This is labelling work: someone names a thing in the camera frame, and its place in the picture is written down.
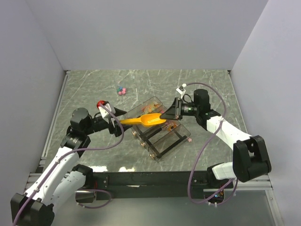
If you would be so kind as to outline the yellow plastic scoop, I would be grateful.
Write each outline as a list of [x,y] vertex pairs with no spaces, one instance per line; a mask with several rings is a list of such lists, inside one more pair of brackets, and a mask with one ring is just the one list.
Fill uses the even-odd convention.
[[161,119],[160,116],[161,113],[150,113],[138,118],[120,120],[120,123],[123,125],[143,125],[144,127],[152,127],[166,122],[166,119]]

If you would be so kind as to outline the clear candy drawer box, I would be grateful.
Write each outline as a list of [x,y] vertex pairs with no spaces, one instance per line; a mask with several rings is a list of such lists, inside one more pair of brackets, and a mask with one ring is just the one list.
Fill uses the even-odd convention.
[[[153,96],[131,109],[123,118],[138,118],[148,113],[164,113],[165,110],[163,103]],[[166,121],[153,127],[133,125],[131,130],[141,146],[149,152],[149,156],[157,162],[187,142],[191,135],[179,121]]]

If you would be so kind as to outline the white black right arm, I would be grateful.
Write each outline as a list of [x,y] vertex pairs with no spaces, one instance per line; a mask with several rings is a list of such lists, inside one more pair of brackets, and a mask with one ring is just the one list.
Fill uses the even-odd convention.
[[233,151],[232,161],[209,167],[207,184],[217,188],[224,179],[247,182],[271,172],[272,167],[264,139],[242,132],[211,108],[210,97],[205,89],[193,93],[193,101],[184,102],[176,97],[172,105],[160,116],[166,120],[181,120],[193,116],[198,125],[215,134]]

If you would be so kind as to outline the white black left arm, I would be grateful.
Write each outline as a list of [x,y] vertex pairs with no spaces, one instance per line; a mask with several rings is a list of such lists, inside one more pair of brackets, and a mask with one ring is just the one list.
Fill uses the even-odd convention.
[[86,108],[73,111],[70,126],[59,149],[48,167],[23,194],[16,193],[11,201],[11,214],[15,226],[49,226],[55,213],[76,191],[99,192],[93,169],[78,164],[89,150],[90,135],[105,129],[116,137],[124,137],[125,128],[118,117],[126,114],[101,101],[99,112],[91,116]]

